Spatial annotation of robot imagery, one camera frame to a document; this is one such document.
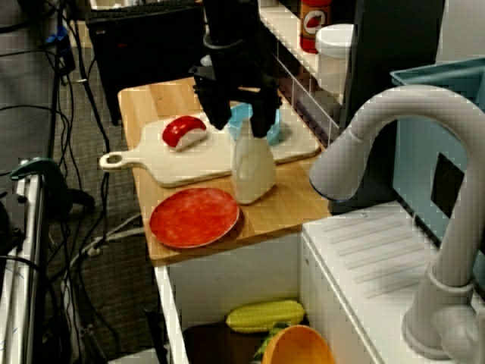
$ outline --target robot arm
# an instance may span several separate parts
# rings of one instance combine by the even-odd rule
[[[270,72],[271,53],[263,44],[257,0],[204,0],[209,32],[204,44],[212,66],[194,67],[194,89],[209,121],[222,130],[230,101],[252,105],[252,132],[265,137],[281,105]],[[240,87],[258,88],[258,92]]]

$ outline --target white plastic bottle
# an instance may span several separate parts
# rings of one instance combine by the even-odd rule
[[[242,121],[241,134],[234,147],[232,177],[236,201],[254,202],[276,182],[276,164],[267,140],[252,135],[251,122]]]

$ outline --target sink faucet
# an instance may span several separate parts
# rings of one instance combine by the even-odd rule
[[[350,199],[380,130],[408,116],[429,118],[454,133],[467,152],[468,167],[437,258],[402,320],[402,335],[427,358],[485,364],[485,309],[476,313],[471,307],[472,270],[485,230],[485,114],[447,89],[423,85],[388,89],[360,107],[342,135],[313,164],[310,181],[327,199]]]

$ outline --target yellow corn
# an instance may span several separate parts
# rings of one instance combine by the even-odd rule
[[[297,325],[303,320],[303,306],[292,300],[256,303],[233,310],[226,319],[232,330],[242,334],[266,332],[277,322]]]

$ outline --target orange bowl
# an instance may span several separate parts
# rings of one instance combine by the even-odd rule
[[[335,364],[325,340],[313,328],[295,325],[278,332],[264,351],[262,364]]]

